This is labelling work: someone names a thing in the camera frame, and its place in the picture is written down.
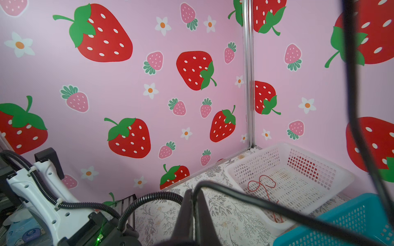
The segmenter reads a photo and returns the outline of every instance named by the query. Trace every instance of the strawberry wallpaper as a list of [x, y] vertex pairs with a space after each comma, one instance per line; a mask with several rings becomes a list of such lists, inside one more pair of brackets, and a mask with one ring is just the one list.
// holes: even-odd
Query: strawberry wallpaper
[[233, 2], [14, 0], [0, 8], [2, 141], [31, 162], [53, 147], [63, 183], [81, 201], [158, 191], [246, 149]]
[[[348, 127], [339, 1], [254, 0], [256, 144], [296, 144], [356, 175], [344, 192], [375, 192]], [[358, 0], [359, 122], [394, 194], [394, 1]]]

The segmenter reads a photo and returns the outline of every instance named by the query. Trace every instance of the blue plastic basket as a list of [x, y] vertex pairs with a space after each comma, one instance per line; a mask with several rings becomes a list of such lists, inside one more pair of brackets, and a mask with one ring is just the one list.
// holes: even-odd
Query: blue plastic basket
[[[380, 243], [393, 246], [394, 231], [376, 194], [362, 194], [320, 215], [319, 220], [330, 222], [363, 234]], [[335, 237], [305, 226], [297, 227], [278, 237], [273, 246], [351, 246]]]

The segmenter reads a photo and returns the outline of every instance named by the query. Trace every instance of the white floral table surface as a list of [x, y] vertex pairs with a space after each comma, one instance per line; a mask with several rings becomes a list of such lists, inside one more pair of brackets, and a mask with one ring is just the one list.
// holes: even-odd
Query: white floral table surface
[[[206, 172], [174, 186], [169, 191], [183, 196], [186, 190], [194, 189], [201, 180], [212, 180], [231, 187], [223, 168], [257, 150], [257, 148], [247, 150], [236, 158], [213, 166]], [[272, 246], [276, 238], [271, 236], [247, 204], [210, 189], [203, 188], [203, 190], [217, 236], [223, 246]], [[311, 216], [319, 216], [344, 202], [344, 199], [335, 196], [315, 210]], [[177, 221], [179, 208], [180, 205], [177, 203], [168, 201], [155, 201], [138, 208], [135, 212], [135, 220], [141, 244], [153, 245], [169, 239]]]

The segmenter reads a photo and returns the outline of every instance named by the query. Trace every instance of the white flower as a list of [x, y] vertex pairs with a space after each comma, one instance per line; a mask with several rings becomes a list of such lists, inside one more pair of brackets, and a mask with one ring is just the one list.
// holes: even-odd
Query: white flower
[[82, 176], [81, 178], [85, 179], [87, 178], [90, 181], [93, 181], [93, 177], [98, 175], [99, 173], [95, 171], [95, 168], [93, 166], [89, 167], [89, 169], [81, 169]]
[[211, 19], [211, 16], [208, 16], [208, 20], [204, 21], [204, 25], [206, 26], [206, 33], [212, 31], [215, 32], [216, 21]]
[[164, 17], [163, 19], [160, 19], [159, 17], [156, 17], [157, 25], [154, 28], [157, 31], [162, 31], [163, 36], [167, 33], [167, 31], [171, 30], [171, 27], [168, 23], [167, 17]]
[[146, 181], [144, 179], [144, 176], [140, 177], [139, 179], [134, 179], [134, 187], [139, 187], [140, 189], [142, 189], [144, 187], [144, 184], [146, 184], [148, 181]]
[[245, 83], [242, 78], [243, 78], [243, 75], [241, 77], [237, 76], [237, 80], [235, 81], [235, 85], [238, 85], [238, 88], [241, 88], [241, 85], [243, 85]]
[[144, 96], [149, 95], [149, 97], [151, 99], [153, 99], [154, 94], [159, 93], [159, 91], [154, 88], [155, 87], [154, 83], [152, 83], [150, 86], [147, 84], [144, 84], [144, 87], [145, 87], [145, 91], [144, 91], [143, 95]]
[[12, 40], [4, 42], [4, 44], [10, 48], [13, 48], [15, 55], [19, 58], [24, 53], [28, 55], [35, 55], [34, 51], [30, 46], [33, 44], [32, 39], [22, 39], [17, 33], [12, 32]]
[[316, 107], [313, 106], [313, 103], [315, 101], [315, 99], [309, 99], [307, 100], [306, 98], [301, 98], [302, 103], [300, 105], [298, 105], [299, 108], [304, 109], [304, 112], [307, 114], [309, 112], [309, 110], [316, 110]]
[[270, 135], [270, 132], [266, 131], [265, 129], [263, 129], [263, 133], [261, 135], [263, 135], [266, 138], [266, 140], [272, 139], [271, 135]]
[[245, 135], [241, 135], [241, 141], [240, 142], [245, 143], [246, 140], [247, 140], [247, 133]]
[[190, 131], [190, 127], [188, 127], [186, 130], [182, 129], [182, 135], [180, 137], [184, 137], [186, 140], [189, 139], [189, 136], [193, 135], [193, 133]]

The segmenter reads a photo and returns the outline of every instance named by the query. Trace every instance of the white plastic basket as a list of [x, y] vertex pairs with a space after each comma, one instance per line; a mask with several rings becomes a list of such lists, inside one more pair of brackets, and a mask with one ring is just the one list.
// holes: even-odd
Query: white plastic basket
[[[354, 181], [348, 170], [291, 144], [278, 144], [249, 155], [224, 169], [234, 188], [246, 194], [279, 202], [308, 215]], [[273, 182], [261, 175], [267, 175]], [[273, 236], [279, 236], [295, 222], [271, 211], [254, 207]]]

